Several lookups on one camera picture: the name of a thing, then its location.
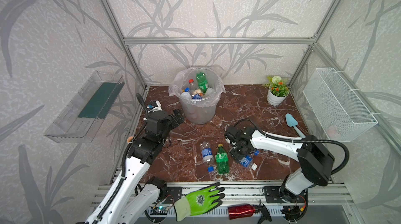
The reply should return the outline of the clear bottle blue label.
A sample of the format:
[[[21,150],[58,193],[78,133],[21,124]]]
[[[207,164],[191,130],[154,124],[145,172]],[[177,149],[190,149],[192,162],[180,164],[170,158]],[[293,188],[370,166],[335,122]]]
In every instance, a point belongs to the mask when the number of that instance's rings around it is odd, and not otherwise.
[[[202,142],[200,149],[203,163],[207,166],[208,173],[213,174],[215,172],[216,161],[210,143],[207,141]]]

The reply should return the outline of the clear bottle red label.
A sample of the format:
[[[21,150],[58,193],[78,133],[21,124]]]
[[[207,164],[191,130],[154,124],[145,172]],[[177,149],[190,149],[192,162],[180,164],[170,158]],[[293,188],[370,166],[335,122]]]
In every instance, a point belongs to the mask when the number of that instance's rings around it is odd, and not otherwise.
[[[193,79],[189,80],[189,93],[192,97],[194,97],[196,94],[202,94],[202,91],[199,89],[199,87],[195,84]]]

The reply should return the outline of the green bottle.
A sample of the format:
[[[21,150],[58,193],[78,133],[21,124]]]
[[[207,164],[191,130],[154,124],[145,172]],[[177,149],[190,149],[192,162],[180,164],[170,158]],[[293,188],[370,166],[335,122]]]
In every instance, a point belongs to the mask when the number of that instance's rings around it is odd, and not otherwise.
[[[217,171],[219,174],[228,174],[230,172],[228,154],[223,148],[223,144],[218,144],[216,153]]]
[[[205,93],[209,87],[208,81],[206,78],[206,74],[204,72],[197,73],[196,80],[197,80],[199,89],[202,91],[202,93]]]

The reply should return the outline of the white bottle red cap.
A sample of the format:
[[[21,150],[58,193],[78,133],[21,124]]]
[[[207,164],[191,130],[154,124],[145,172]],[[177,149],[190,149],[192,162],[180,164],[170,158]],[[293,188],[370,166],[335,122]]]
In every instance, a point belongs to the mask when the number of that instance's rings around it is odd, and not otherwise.
[[[209,87],[206,92],[204,93],[204,97],[208,97],[210,95],[213,95],[215,93],[215,89]]]

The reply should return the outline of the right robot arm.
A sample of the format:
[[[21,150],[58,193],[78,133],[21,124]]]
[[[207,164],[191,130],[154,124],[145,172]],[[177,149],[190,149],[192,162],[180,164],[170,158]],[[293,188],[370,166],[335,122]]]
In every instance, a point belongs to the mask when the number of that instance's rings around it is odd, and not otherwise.
[[[256,127],[243,130],[230,126],[225,132],[226,141],[232,146],[230,155],[236,162],[257,150],[263,149],[287,156],[300,164],[300,168],[288,175],[278,190],[282,201],[294,202],[307,188],[318,185],[327,186],[331,175],[342,170],[348,163],[348,148],[335,140],[317,139],[313,135],[306,137],[287,137],[264,132]],[[344,159],[334,168],[335,157],[326,148],[326,144],[343,149]]]

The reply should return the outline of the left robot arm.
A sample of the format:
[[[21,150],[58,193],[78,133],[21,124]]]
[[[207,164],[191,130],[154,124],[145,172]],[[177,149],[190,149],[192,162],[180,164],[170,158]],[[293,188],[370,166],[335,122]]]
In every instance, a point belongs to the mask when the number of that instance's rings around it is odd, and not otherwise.
[[[87,224],[133,224],[166,190],[161,179],[151,179],[136,193],[140,180],[162,152],[170,131],[184,122],[181,110],[151,111],[146,115],[144,135],[130,140],[124,152],[121,172]]]

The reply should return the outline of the grey bin with plastic liner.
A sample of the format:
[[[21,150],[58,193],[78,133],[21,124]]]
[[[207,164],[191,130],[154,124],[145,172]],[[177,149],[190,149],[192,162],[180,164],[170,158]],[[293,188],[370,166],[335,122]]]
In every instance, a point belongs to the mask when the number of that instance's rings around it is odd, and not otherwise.
[[[208,97],[204,97],[204,93],[200,100],[184,99],[181,93],[185,88],[189,87],[189,80],[193,79],[198,86],[196,74],[204,72],[208,81],[209,87],[215,89],[215,93]],[[177,73],[172,84],[169,86],[169,95],[176,96],[179,99],[185,117],[192,123],[203,125],[212,120],[215,115],[217,104],[220,101],[221,95],[226,92],[224,84],[220,76],[210,68],[206,67],[191,67]]]

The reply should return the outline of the small terracotta vase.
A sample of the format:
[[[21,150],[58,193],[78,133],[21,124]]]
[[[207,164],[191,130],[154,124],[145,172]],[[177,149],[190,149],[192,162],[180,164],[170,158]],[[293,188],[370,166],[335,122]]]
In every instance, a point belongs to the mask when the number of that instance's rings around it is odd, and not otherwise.
[[[133,137],[133,136],[130,136],[130,137],[127,139],[127,143],[128,143],[128,144],[132,143],[132,142],[133,142],[133,139],[134,139],[134,137]]]

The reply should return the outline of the light blue spatula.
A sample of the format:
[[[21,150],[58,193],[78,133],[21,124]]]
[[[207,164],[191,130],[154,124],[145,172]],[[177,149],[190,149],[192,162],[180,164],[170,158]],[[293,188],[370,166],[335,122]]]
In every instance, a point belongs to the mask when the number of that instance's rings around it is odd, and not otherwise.
[[[285,115],[285,118],[286,118],[286,123],[287,123],[287,125],[289,126],[289,127],[292,127],[292,128],[294,128],[294,130],[297,132],[297,134],[301,137],[301,138],[305,138],[306,136],[305,136],[305,134],[301,131],[301,130],[299,130],[298,129],[298,122],[297,122],[297,120],[291,115],[291,114],[289,114],[289,113],[287,113],[286,115]]]

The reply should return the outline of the potted plant in white pot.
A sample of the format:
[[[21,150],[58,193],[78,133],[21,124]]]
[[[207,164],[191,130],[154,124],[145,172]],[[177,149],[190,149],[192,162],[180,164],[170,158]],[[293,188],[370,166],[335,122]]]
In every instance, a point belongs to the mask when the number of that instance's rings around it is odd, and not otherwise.
[[[286,81],[280,76],[268,76],[263,87],[268,88],[267,102],[272,106],[280,105],[290,93]]]

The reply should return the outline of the red spray bottle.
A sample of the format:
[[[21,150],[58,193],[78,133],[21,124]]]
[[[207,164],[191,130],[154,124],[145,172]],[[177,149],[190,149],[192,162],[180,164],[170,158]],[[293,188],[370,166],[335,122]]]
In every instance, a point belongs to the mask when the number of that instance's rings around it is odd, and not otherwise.
[[[258,224],[262,224],[265,221],[272,222],[270,212],[262,201],[259,201],[258,205],[243,204],[228,207],[229,220],[248,218],[258,213],[261,214]]]

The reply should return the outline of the green work glove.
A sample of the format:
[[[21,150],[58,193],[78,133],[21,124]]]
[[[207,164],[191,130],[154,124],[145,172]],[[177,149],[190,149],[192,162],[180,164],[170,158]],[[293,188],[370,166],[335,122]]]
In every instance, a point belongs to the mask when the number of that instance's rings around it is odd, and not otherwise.
[[[224,190],[220,182],[216,182],[179,199],[174,203],[176,221],[180,222],[187,217],[202,215],[218,208],[225,198]]]

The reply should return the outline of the green circuit board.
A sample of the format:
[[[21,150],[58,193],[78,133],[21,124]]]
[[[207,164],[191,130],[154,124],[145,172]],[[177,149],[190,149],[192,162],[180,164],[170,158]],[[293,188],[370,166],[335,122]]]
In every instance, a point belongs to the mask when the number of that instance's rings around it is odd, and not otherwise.
[[[150,216],[167,216],[169,207],[167,206],[155,206],[149,209]]]

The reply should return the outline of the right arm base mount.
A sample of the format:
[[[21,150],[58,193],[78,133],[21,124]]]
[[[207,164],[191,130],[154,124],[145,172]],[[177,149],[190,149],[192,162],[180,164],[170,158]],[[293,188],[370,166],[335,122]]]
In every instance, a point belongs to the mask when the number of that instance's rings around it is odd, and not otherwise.
[[[301,204],[308,200],[308,190],[303,190],[300,194],[294,195],[286,190],[281,190],[281,186],[265,186],[262,193],[266,203],[272,204]]]

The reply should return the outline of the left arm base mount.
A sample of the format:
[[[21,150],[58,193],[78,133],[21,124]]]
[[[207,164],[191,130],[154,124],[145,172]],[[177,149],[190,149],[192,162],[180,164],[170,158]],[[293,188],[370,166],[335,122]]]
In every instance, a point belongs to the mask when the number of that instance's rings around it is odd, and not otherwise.
[[[153,204],[173,204],[183,196],[182,190],[180,186],[168,186],[161,191],[159,199]]]

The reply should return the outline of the clear plastic wall shelf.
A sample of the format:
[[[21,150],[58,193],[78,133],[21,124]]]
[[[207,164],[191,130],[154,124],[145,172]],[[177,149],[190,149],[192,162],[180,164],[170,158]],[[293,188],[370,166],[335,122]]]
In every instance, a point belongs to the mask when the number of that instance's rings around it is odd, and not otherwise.
[[[122,75],[94,71],[44,136],[56,143],[91,143],[125,85]]]

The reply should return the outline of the aluminium frame rail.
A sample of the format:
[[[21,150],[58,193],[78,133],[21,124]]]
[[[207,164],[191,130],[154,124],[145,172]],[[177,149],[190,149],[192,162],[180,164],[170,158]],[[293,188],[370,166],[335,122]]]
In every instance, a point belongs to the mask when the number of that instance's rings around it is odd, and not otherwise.
[[[126,45],[137,44],[301,44],[309,45],[314,39],[302,37],[267,37],[267,38],[174,38],[174,37],[127,37]]]

